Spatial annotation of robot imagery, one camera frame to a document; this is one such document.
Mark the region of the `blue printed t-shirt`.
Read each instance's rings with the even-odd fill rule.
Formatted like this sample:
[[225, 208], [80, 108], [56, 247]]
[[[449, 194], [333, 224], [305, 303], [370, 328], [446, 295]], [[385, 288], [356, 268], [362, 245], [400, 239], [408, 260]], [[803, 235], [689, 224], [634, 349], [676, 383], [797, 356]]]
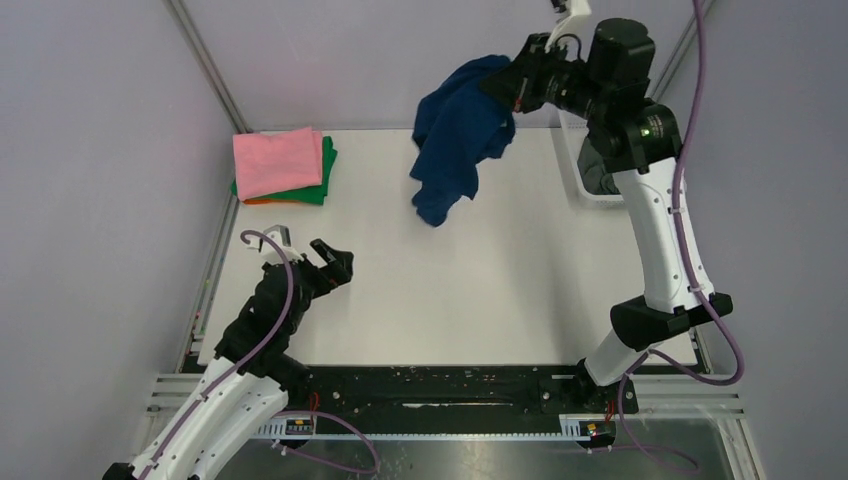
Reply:
[[419, 102], [412, 132], [419, 153], [410, 177], [420, 188], [411, 204], [431, 227], [441, 226], [461, 198], [476, 196], [478, 164], [502, 157], [514, 139], [512, 111], [480, 88], [509, 64], [504, 55], [470, 60]]

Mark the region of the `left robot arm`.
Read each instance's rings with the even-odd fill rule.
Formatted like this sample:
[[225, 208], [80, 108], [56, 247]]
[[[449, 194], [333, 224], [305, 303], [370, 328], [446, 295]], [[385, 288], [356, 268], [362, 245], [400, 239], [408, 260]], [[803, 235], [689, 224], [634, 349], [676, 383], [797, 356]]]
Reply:
[[176, 414], [105, 478], [212, 479], [274, 414], [309, 401], [308, 369], [285, 351], [312, 302], [352, 280], [354, 255], [315, 239], [310, 246], [324, 261], [317, 266], [269, 234], [248, 230], [242, 240], [263, 256], [261, 280]]

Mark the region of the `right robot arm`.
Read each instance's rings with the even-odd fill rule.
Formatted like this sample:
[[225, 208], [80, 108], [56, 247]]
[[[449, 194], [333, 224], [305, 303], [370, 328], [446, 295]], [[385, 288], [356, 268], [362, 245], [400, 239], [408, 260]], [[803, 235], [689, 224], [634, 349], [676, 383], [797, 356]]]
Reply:
[[686, 209], [683, 142], [671, 110], [647, 96], [655, 44], [638, 21], [601, 21], [586, 59], [569, 59], [566, 30], [530, 35], [482, 90], [513, 111], [550, 104], [584, 119], [627, 208], [640, 254], [642, 295], [614, 305], [611, 332], [582, 359], [562, 393], [592, 413], [624, 411], [626, 374], [656, 347], [733, 308], [704, 272]]

